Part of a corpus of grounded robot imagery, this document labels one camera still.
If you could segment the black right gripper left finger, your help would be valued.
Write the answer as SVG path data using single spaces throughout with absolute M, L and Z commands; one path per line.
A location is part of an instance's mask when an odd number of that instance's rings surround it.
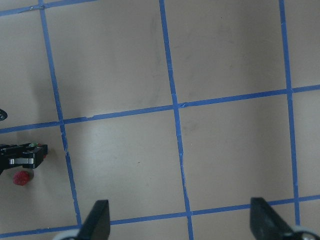
M 108 240 L 111 232 L 108 200 L 97 200 L 77 234 L 78 240 Z

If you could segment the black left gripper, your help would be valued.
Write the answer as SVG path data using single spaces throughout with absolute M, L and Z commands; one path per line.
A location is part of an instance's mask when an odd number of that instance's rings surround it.
M 36 169 L 44 161 L 42 147 L 29 147 L 27 144 L 0 144 L 0 173 L 4 170 L 23 167 Z

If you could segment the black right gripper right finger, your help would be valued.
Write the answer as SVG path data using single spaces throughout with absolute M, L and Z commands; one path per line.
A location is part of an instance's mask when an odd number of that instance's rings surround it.
M 250 230 L 256 240 L 289 240 L 292 228 L 262 197 L 250 199 Z

